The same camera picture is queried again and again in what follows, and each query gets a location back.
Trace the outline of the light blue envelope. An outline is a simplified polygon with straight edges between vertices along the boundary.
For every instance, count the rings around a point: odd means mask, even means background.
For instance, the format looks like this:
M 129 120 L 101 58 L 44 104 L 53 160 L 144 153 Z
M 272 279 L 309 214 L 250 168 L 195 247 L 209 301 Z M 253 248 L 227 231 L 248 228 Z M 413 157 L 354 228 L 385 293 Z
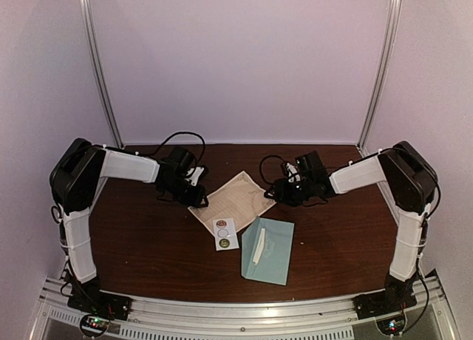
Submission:
M 259 232 L 265 232 L 265 249 L 257 265 L 252 262 Z M 241 275 L 245 279 L 274 285 L 287 284 L 294 224 L 257 217 L 242 234 Z

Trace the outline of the white letter paper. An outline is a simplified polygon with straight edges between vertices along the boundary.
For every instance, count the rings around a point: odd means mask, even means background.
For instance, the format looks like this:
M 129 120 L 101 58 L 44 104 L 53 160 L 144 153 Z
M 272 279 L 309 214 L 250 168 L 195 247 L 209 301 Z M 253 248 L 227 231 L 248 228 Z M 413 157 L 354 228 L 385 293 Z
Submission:
M 265 232 L 266 232 L 265 228 L 262 228 L 260 230 L 259 236 L 258 236 L 258 239 L 257 239 L 257 244 L 256 244 L 256 247 L 254 248 L 252 262 L 255 265 L 257 265 L 259 263 L 262 252 L 265 249 Z

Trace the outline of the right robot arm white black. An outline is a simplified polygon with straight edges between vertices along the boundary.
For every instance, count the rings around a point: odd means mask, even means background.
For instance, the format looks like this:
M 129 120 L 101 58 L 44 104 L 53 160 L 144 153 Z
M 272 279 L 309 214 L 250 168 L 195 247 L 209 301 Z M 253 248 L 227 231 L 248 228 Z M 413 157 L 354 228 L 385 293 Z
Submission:
M 330 198 L 378 183 L 388 185 L 398 232 L 378 303 L 385 311 L 396 310 L 420 276 L 418 260 L 426 244 L 429 219 L 440 203 L 438 175 L 432 166 L 403 140 L 332 172 L 316 151 L 297 157 L 294 163 L 283 160 L 282 169 L 283 176 L 269 183 L 264 196 L 291 207 L 302 206 L 312 198 L 327 203 Z

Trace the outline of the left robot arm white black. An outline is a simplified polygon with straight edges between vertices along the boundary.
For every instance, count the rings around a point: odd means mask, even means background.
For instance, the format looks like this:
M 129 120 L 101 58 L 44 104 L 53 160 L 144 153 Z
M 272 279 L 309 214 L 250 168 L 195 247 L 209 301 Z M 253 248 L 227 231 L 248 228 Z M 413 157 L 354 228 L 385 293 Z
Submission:
M 206 166 L 183 147 L 175 147 L 160 160 L 138 153 L 75 139 L 50 175 L 55 207 L 59 210 L 64 249 L 69 257 L 74 294 L 90 313 L 106 307 L 92 257 L 89 215 L 103 178 L 134 180 L 155 185 L 161 193 L 186 207 L 208 206 L 200 181 Z

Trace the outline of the beige decorated lined sheet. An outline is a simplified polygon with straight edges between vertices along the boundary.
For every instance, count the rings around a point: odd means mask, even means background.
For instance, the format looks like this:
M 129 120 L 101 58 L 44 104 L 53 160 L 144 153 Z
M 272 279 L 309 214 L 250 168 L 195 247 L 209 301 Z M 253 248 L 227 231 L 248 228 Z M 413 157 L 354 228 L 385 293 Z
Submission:
M 241 171 L 208 195 L 207 207 L 188 207 L 188 210 L 211 235 L 214 235 L 212 222 L 228 218 L 234 220 L 236 231 L 240 231 L 275 206 L 276 202 L 264 197 L 264 193 L 246 171 Z

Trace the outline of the white sticker sheet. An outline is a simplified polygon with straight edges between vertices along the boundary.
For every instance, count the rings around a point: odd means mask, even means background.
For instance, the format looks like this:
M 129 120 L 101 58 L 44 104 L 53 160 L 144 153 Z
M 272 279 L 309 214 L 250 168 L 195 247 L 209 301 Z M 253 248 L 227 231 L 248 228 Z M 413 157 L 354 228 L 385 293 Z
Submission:
M 239 241 L 233 218 L 213 220 L 212 226 L 216 251 L 239 249 Z

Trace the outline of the left circuit board with LEDs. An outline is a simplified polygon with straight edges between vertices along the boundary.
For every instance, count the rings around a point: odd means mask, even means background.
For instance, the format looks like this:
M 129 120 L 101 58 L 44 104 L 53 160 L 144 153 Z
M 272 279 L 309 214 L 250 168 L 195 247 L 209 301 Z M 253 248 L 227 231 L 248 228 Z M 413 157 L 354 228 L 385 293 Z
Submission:
M 95 316 L 88 316 L 85 320 L 88 328 L 96 331 L 106 331 L 110 325 L 110 321 Z

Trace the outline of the circuit board with leds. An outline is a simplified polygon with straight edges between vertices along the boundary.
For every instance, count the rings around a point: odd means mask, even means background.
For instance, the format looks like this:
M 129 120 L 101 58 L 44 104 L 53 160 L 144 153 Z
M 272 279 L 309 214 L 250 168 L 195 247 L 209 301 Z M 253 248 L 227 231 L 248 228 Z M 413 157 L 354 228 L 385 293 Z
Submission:
M 95 316 L 88 316 L 85 320 L 88 328 L 96 331 L 106 331 L 110 325 L 110 321 Z
M 391 333 L 398 333 L 404 329 L 405 321 L 402 319 L 388 319 L 384 323 L 384 332 L 391 334 Z

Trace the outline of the right circuit board with LEDs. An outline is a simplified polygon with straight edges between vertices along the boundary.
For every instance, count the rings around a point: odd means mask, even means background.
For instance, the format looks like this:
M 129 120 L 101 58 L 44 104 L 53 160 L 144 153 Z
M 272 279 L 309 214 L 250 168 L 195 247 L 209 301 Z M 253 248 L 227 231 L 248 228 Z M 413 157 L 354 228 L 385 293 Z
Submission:
M 391 333 L 398 333 L 404 329 L 405 321 L 402 319 L 388 319 L 384 323 L 384 332 L 391 334 Z

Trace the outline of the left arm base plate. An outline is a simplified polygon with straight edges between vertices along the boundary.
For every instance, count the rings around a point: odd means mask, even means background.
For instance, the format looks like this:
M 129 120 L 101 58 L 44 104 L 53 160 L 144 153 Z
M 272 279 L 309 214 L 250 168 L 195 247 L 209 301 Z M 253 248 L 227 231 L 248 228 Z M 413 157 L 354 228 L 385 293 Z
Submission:
M 99 293 L 99 300 L 96 302 L 92 302 L 78 293 L 72 294 L 67 301 L 68 307 L 80 310 L 83 313 L 121 321 L 128 319 L 131 303 L 132 300 L 129 297 L 104 292 Z

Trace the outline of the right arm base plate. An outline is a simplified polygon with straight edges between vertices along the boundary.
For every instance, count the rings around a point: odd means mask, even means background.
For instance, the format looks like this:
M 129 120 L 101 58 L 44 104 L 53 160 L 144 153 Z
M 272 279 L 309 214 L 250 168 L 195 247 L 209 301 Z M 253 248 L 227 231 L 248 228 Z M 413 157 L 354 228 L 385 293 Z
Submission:
M 407 296 L 404 300 L 388 302 L 385 292 L 364 293 L 353 299 L 355 311 L 359 320 L 384 316 L 390 313 L 399 313 L 408 307 L 414 307 L 417 300 L 414 296 Z

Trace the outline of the front aluminium rail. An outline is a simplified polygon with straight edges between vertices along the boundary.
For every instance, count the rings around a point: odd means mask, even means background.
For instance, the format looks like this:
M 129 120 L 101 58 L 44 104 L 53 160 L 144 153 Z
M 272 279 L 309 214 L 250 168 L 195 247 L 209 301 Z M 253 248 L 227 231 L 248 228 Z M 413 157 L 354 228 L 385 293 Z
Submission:
M 426 304 L 420 282 L 417 304 L 404 314 L 362 319 L 354 296 L 266 303 L 179 302 L 128 296 L 128 319 L 110 321 L 98 339 L 461 339 L 440 280 L 426 278 L 429 303 L 420 320 L 402 336 L 385 335 L 382 325 L 406 317 L 411 326 Z M 67 307 L 70 286 L 47 278 L 26 339 L 90 339 L 79 329 L 84 313 Z

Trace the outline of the right aluminium frame post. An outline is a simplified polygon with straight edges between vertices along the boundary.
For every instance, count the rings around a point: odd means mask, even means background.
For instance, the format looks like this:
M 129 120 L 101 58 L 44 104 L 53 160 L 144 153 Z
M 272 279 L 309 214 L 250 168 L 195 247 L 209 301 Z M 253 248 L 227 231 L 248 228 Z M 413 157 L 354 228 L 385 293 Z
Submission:
M 392 51 L 395 46 L 395 40 L 398 33 L 398 25 L 401 17 L 402 0 L 389 0 L 387 11 L 387 22 L 384 31 L 384 40 L 381 47 L 380 59 L 375 75 L 375 81 L 370 96 L 370 102 L 367 114 L 364 119 L 364 125 L 358 139 L 357 148 L 363 155 L 367 151 L 367 141 L 371 128 L 374 124 L 375 114 L 381 100 L 384 84 L 387 78 L 389 62 L 392 57 Z

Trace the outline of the aluminium frame post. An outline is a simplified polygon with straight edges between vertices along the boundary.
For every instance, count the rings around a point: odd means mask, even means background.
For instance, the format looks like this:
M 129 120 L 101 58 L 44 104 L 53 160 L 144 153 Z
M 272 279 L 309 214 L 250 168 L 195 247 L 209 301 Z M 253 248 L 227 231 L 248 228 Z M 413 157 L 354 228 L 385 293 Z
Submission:
M 92 71 L 95 77 L 95 83 L 98 89 L 101 106 L 105 115 L 109 131 L 112 135 L 114 144 L 118 148 L 123 148 L 123 139 L 119 132 L 118 122 L 112 108 L 112 102 L 109 95 L 109 90 L 106 85 L 106 78 L 103 71 L 101 56 L 98 46 L 98 40 L 95 32 L 95 25 L 93 21 L 92 6 L 90 0 L 79 0 L 79 6 L 84 23 L 84 30 L 86 41 L 89 48 L 89 56 L 92 63 Z
M 398 25 L 401 17 L 402 0 L 389 0 L 387 11 L 387 22 L 384 31 L 384 40 L 381 47 L 380 59 L 375 75 L 375 81 L 370 96 L 370 102 L 367 114 L 364 119 L 364 125 L 358 139 L 357 148 L 363 155 L 367 151 L 367 141 L 371 128 L 374 124 L 375 114 L 381 100 L 384 84 L 387 78 L 389 62 L 392 57 L 392 51 L 395 46 L 395 40 L 398 33 Z

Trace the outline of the left aluminium frame post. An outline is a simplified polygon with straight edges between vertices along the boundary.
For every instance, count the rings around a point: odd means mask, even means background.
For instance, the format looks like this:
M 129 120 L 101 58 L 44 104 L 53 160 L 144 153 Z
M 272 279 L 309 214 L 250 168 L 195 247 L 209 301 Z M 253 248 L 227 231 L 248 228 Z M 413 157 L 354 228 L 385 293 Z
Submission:
M 84 30 L 86 41 L 89 48 L 89 56 L 92 63 L 92 71 L 95 77 L 95 83 L 98 89 L 101 106 L 105 115 L 109 131 L 112 135 L 114 144 L 118 148 L 123 148 L 123 139 L 119 132 L 118 122 L 112 108 L 112 102 L 109 95 L 109 90 L 106 85 L 106 78 L 103 71 L 101 56 L 98 46 L 98 40 L 95 32 L 95 25 L 93 21 L 92 6 L 90 0 L 79 0 L 79 6 L 84 23 Z

